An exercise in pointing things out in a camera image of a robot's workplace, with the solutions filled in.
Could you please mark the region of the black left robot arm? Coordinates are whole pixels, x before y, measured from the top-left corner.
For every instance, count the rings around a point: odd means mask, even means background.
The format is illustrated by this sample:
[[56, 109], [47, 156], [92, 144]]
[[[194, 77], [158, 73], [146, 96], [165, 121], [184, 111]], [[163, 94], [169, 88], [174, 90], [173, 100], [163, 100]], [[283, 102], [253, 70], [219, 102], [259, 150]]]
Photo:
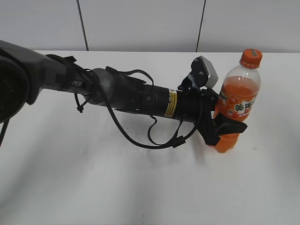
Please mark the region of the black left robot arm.
[[4, 136], [9, 120], [24, 104], [33, 104], [43, 89], [82, 95], [86, 104], [105, 106], [114, 123], [125, 133], [115, 111], [144, 114], [152, 119], [170, 118], [193, 123], [207, 145], [215, 146], [222, 135], [240, 134], [246, 124], [222, 114], [215, 118], [218, 76], [212, 63], [200, 56], [177, 90], [147, 84], [134, 78], [143, 70], [118, 71], [112, 67], [87, 69], [74, 57], [43, 55], [5, 41], [0, 43], [0, 122]]

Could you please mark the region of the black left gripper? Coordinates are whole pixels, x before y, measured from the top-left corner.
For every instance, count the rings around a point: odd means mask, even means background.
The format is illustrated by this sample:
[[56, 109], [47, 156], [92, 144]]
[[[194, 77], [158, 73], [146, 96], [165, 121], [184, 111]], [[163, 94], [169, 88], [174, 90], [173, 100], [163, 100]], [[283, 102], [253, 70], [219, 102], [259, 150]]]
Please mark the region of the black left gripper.
[[178, 90], [176, 116], [185, 122], [194, 124], [192, 130], [184, 137], [188, 139], [194, 132], [199, 132], [206, 145], [215, 146], [218, 136], [241, 134], [247, 129], [247, 124], [236, 121], [218, 113], [212, 119], [218, 94], [212, 89]]

